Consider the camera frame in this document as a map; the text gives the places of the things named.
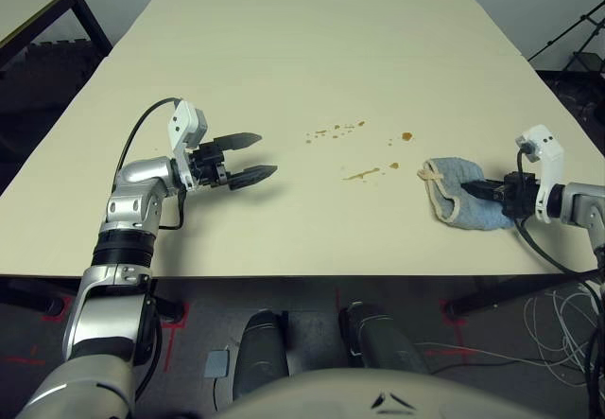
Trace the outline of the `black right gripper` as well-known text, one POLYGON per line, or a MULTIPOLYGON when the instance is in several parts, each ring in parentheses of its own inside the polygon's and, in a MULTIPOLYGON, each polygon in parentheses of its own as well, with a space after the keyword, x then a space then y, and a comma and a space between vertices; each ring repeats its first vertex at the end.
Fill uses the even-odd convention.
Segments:
POLYGON ((535 201, 540 188, 534 173, 511 172, 504 182, 477 180, 461 187, 471 196, 485 201, 502 201, 503 214, 509 218, 528 218, 535 212, 535 201))

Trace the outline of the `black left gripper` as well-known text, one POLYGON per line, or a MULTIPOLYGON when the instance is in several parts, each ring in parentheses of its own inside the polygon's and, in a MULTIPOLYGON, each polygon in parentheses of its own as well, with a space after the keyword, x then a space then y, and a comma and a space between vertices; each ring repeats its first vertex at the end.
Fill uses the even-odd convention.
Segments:
POLYGON ((214 141, 200 144, 189 155, 192 177, 200 186, 218 187, 228 184, 231 190, 252 186, 270 177, 277 166, 251 166, 235 174, 228 174, 224 166, 224 150, 248 148, 262 136, 252 132, 224 135, 214 141))

